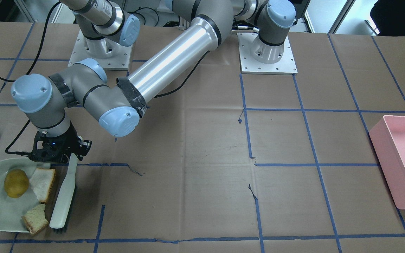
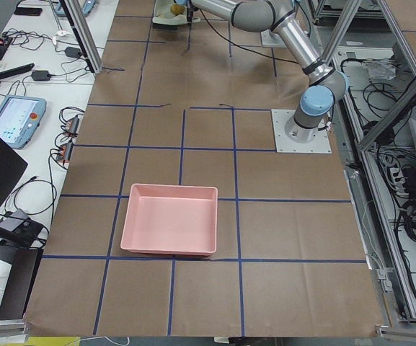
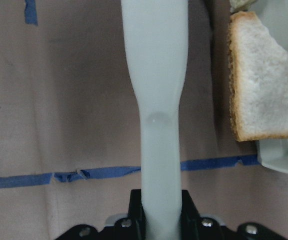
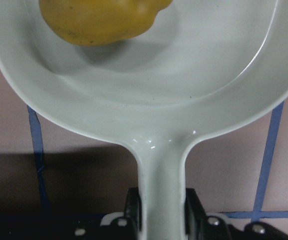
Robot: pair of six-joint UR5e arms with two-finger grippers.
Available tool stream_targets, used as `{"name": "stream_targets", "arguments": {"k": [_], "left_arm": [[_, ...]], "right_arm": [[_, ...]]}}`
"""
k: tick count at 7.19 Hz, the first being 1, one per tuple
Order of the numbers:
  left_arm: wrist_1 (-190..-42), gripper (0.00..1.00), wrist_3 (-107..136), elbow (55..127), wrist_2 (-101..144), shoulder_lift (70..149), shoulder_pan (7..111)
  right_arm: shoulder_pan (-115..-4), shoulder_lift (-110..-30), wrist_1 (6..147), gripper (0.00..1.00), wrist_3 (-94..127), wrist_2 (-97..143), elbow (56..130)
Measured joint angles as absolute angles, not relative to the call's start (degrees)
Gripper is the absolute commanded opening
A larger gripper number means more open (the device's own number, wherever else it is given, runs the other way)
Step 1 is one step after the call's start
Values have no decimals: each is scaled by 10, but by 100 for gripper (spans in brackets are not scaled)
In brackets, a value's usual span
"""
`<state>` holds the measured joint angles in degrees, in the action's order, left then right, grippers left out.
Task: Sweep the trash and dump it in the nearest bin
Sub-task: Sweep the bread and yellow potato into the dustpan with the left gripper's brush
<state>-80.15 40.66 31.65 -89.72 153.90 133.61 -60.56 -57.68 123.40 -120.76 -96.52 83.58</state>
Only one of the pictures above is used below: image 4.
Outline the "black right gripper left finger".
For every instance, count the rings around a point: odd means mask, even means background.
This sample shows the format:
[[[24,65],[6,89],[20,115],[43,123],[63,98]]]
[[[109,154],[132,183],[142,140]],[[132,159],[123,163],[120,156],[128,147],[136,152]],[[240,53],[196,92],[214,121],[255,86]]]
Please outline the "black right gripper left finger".
[[[124,216],[130,220],[133,235],[138,240],[142,230],[142,205],[138,187],[128,189]]]

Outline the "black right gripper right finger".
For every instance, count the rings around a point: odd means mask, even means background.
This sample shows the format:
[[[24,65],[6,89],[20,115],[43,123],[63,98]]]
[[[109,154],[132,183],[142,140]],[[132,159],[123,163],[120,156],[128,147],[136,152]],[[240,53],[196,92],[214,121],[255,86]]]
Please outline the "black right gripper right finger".
[[[189,240],[229,240],[227,224],[219,216],[207,215],[195,190],[186,189],[185,227]]]

